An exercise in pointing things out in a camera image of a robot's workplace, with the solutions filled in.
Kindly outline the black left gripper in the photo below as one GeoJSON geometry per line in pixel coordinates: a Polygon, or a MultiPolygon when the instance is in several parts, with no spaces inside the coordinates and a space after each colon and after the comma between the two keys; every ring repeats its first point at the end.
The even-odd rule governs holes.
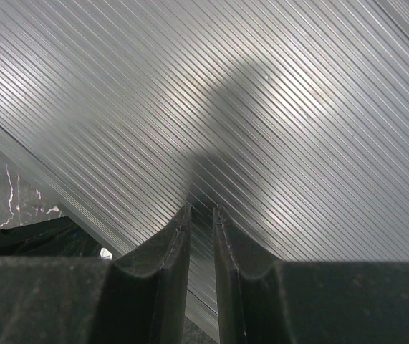
{"type": "Polygon", "coordinates": [[[0,256],[99,257],[101,248],[67,216],[0,229],[0,256]]]}

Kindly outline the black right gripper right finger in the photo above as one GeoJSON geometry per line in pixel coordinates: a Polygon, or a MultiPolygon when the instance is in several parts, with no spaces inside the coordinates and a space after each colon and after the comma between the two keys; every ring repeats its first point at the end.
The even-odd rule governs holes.
{"type": "Polygon", "coordinates": [[[285,262],[213,212],[222,343],[409,343],[409,263],[285,262]]]}

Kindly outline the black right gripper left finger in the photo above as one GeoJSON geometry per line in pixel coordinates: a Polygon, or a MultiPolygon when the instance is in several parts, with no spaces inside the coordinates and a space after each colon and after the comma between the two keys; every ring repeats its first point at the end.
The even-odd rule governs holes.
{"type": "Polygon", "coordinates": [[[191,210],[125,256],[0,256],[0,343],[179,343],[191,210]]]}

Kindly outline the black poker chip case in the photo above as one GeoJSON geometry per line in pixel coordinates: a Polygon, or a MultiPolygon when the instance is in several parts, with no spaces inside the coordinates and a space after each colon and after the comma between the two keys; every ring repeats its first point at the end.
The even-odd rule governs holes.
{"type": "Polygon", "coordinates": [[[0,151],[120,257],[213,208],[287,261],[409,262],[409,1],[0,1],[0,151]]]}

